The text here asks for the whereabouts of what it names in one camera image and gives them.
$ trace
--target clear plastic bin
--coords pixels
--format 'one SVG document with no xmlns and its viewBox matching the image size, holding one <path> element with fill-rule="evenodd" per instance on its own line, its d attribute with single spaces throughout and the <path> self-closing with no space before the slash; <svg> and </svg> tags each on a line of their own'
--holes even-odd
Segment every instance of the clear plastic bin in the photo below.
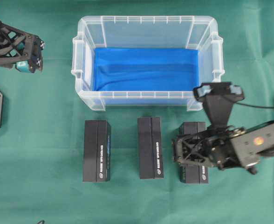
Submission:
<svg viewBox="0 0 274 224">
<path fill-rule="evenodd" d="M 202 109 L 192 91 L 92 91 L 95 48 L 183 48 L 199 50 L 199 83 L 220 82 L 223 39 L 210 16 L 86 16 L 73 39 L 75 90 L 94 111 L 109 105 L 186 105 Z"/>
</svg>

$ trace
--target green fabric surface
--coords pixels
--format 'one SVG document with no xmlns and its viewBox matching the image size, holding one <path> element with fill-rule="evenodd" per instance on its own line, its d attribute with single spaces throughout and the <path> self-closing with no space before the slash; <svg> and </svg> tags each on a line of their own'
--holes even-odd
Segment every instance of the green fabric surface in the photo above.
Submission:
<svg viewBox="0 0 274 224">
<path fill-rule="evenodd" d="M 240 85 L 245 103 L 274 105 L 274 0 L 0 0 L 3 23 L 46 43 L 44 70 L 0 68 L 0 224 L 274 224 L 274 158 L 259 173 L 209 169 L 210 184 L 185 185 L 171 139 L 184 121 L 206 121 L 186 107 L 108 107 L 91 111 L 75 92 L 72 38 L 86 15 L 210 15 L 223 37 L 223 81 Z M 137 118 L 162 120 L 164 179 L 140 180 Z M 83 183 L 84 121 L 112 127 L 111 181 Z M 235 105 L 229 124 L 247 128 L 273 110 Z"/>
</svg>

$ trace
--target blue fabric lining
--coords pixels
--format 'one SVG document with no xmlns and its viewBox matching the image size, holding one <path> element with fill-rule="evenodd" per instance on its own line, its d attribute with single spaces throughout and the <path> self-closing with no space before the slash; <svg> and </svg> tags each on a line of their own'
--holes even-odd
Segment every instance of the blue fabric lining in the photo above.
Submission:
<svg viewBox="0 0 274 224">
<path fill-rule="evenodd" d="M 199 85 L 198 51 L 95 49 L 94 91 L 192 91 Z"/>
</svg>

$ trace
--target black box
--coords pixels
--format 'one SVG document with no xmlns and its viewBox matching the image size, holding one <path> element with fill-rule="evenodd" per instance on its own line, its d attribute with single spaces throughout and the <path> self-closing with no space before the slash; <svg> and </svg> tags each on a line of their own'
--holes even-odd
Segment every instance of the black box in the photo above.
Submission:
<svg viewBox="0 0 274 224">
<path fill-rule="evenodd" d="M 140 179 L 164 178 L 160 118 L 138 118 Z"/>
<path fill-rule="evenodd" d="M 85 121 L 83 182 L 110 180 L 110 134 L 107 121 Z"/>
<path fill-rule="evenodd" d="M 179 128 L 180 134 L 195 134 L 205 130 L 205 122 L 184 122 Z M 208 168 L 205 166 L 183 165 L 179 169 L 180 181 L 183 183 L 208 183 Z"/>
</svg>

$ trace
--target wire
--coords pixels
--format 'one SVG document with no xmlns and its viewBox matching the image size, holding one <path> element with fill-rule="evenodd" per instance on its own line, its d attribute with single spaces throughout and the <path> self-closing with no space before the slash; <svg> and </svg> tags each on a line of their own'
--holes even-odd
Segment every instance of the wire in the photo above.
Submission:
<svg viewBox="0 0 274 224">
<path fill-rule="evenodd" d="M 223 97 L 225 100 L 227 100 L 231 103 L 238 104 L 241 106 L 248 106 L 248 107 L 259 108 L 259 109 L 273 109 L 274 110 L 274 106 L 257 106 L 257 105 L 251 105 L 251 104 L 244 104 L 244 103 L 235 102 L 225 96 L 221 96 L 221 97 Z"/>
</svg>

